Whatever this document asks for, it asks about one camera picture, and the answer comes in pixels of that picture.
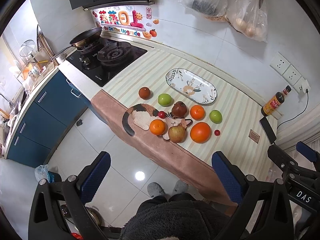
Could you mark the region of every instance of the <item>white decorative plate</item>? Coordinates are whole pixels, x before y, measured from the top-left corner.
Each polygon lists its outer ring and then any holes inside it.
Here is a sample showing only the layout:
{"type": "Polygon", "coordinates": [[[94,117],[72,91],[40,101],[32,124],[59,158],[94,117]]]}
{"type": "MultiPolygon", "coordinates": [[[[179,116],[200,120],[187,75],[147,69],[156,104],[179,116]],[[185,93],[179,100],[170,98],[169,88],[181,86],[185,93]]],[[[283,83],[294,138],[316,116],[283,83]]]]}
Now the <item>white decorative plate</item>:
{"type": "Polygon", "coordinates": [[[217,91],[211,83],[184,68],[170,70],[165,79],[170,87],[198,104],[211,104],[217,98],[217,91]]]}

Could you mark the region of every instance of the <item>cabinet handle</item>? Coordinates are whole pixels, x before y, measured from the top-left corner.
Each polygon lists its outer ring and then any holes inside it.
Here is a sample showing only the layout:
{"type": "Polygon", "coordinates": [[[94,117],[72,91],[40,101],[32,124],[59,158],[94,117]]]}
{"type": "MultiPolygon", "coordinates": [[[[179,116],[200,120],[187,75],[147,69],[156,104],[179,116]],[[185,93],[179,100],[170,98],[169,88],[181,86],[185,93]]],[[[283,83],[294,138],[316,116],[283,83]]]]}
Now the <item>cabinet handle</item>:
{"type": "Polygon", "coordinates": [[[14,146],[17,145],[18,141],[19,141],[19,136],[17,137],[16,142],[14,143],[14,146]]]}
{"type": "Polygon", "coordinates": [[[20,133],[22,133],[22,132],[23,132],[23,129],[25,128],[25,126],[26,126],[26,123],[24,123],[24,124],[23,124],[23,126],[22,126],[22,128],[21,128],[20,133]]]}
{"type": "Polygon", "coordinates": [[[79,98],[82,94],[80,93],[80,95],[79,96],[77,96],[74,92],[72,92],[73,91],[73,89],[71,89],[71,94],[73,94],[76,98],[79,98]]]}
{"type": "Polygon", "coordinates": [[[45,95],[47,94],[47,91],[44,92],[44,94],[42,95],[42,97],[39,99],[38,103],[40,103],[42,101],[42,99],[45,97],[45,95]]]}

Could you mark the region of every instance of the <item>wall socket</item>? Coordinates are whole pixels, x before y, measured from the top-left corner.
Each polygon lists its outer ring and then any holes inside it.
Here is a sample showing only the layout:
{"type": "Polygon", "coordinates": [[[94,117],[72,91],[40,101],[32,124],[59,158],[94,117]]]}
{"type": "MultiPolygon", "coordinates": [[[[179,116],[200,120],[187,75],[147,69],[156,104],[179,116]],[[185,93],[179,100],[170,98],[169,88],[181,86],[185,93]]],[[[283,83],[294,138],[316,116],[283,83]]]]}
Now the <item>wall socket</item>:
{"type": "Polygon", "coordinates": [[[270,66],[282,75],[290,66],[290,62],[278,52],[271,61],[270,66]]]}
{"type": "Polygon", "coordinates": [[[298,70],[295,69],[292,64],[290,64],[290,66],[282,76],[289,82],[290,85],[293,86],[299,80],[301,74],[298,72],[298,70]]]}
{"type": "Polygon", "coordinates": [[[293,88],[298,92],[298,94],[302,91],[302,83],[305,81],[304,77],[300,77],[297,83],[293,85],[293,88]]]}

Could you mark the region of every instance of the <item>pink tablecloth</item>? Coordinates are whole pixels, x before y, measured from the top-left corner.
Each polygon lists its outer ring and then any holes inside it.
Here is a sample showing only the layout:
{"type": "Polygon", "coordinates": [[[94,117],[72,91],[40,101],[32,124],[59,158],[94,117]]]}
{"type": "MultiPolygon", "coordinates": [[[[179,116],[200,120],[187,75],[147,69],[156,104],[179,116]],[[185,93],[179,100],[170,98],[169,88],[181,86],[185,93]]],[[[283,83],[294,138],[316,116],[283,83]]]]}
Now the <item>pink tablecloth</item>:
{"type": "Polygon", "coordinates": [[[130,117],[129,124],[134,129],[135,135],[129,136],[122,127],[122,116],[127,108],[105,91],[97,93],[91,103],[107,121],[111,130],[124,142],[197,188],[206,199],[233,207],[236,205],[229,199],[213,168],[184,148],[137,127],[130,117]]]}

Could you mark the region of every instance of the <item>smartphone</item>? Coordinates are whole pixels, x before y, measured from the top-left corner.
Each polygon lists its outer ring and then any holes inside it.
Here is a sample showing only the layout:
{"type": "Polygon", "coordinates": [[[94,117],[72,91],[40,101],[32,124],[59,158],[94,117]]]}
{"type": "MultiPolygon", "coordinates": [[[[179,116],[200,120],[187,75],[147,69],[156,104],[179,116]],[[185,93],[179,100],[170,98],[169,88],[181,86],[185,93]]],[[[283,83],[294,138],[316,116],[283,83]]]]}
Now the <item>smartphone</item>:
{"type": "Polygon", "coordinates": [[[260,122],[262,128],[264,129],[264,131],[269,139],[270,144],[274,144],[277,137],[276,137],[275,133],[273,132],[273,129],[272,129],[268,119],[266,117],[263,117],[259,122],[260,122]]]}

